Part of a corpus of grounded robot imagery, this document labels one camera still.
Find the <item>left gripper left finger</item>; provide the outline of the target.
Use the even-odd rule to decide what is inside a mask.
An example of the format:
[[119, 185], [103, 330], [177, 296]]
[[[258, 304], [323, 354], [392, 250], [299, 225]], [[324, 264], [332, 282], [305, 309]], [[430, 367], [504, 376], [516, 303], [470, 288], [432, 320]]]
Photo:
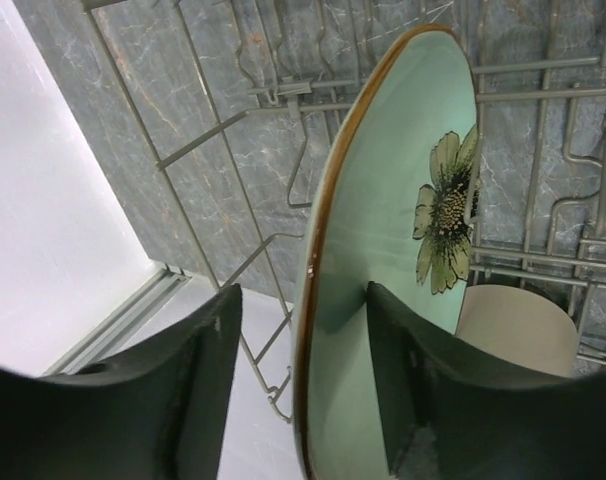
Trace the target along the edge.
[[0, 368], [0, 479], [213, 479], [242, 323], [230, 285], [73, 374]]

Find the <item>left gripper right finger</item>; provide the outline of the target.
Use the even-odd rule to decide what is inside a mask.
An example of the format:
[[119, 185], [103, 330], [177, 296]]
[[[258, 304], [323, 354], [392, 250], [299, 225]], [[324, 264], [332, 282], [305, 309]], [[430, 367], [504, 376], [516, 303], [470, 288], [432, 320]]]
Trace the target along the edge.
[[427, 426], [444, 479], [606, 479], [606, 369], [567, 379], [512, 364], [374, 282], [366, 310], [391, 471]]

